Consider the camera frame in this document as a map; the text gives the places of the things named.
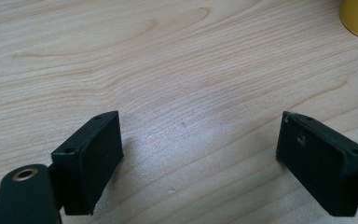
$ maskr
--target wooden table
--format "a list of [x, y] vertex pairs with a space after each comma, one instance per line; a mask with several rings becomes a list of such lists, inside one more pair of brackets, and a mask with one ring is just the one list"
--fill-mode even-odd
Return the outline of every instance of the wooden table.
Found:
[[275, 160], [283, 110], [358, 142], [339, 1], [0, 1], [0, 180], [118, 110], [125, 158], [64, 223], [358, 223]]

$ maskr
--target rectangular black block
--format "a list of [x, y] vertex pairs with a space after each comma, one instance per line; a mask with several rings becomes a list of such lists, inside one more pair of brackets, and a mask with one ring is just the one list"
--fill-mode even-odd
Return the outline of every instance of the rectangular black block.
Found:
[[117, 111], [90, 119], [51, 153], [67, 215], [93, 213], [123, 156]]
[[354, 216], [358, 144], [316, 119], [283, 112], [277, 158], [330, 215]]

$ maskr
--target screw hole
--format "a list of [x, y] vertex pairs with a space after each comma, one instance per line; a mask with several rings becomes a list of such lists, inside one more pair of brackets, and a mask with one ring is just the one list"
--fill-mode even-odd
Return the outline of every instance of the screw hole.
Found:
[[34, 168], [21, 170], [21, 171], [17, 172], [15, 175], [13, 175], [13, 180], [15, 180], [15, 181], [27, 180], [36, 174], [37, 174], [37, 170]]
[[72, 147], [68, 147], [63, 152], [65, 152], [65, 153], [73, 153], [73, 152], [75, 152], [75, 149], [72, 148]]
[[352, 149], [351, 151], [352, 151], [354, 154], [358, 154], [358, 149], [356, 149], [356, 148], [355, 148], [355, 149]]

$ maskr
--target black plastic piece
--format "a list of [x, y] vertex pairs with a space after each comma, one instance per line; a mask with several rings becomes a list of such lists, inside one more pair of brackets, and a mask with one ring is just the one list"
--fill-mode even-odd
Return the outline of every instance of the black plastic piece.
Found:
[[8, 173], [0, 186], [0, 224], [57, 224], [48, 167], [27, 165]]
[[316, 119], [283, 112], [277, 158], [330, 215], [355, 215], [358, 144]]
[[92, 214], [123, 158], [118, 112], [89, 120], [51, 157], [49, 168], [24, 166], [2, 180], [0, 223], [61, 223], [63, 206], [67, 215]]
[[54, 172], [62, 181], [65, 213], [92, 214], [123, 158], [118, 112], [90, 119], [53, 151], [51, 158]]

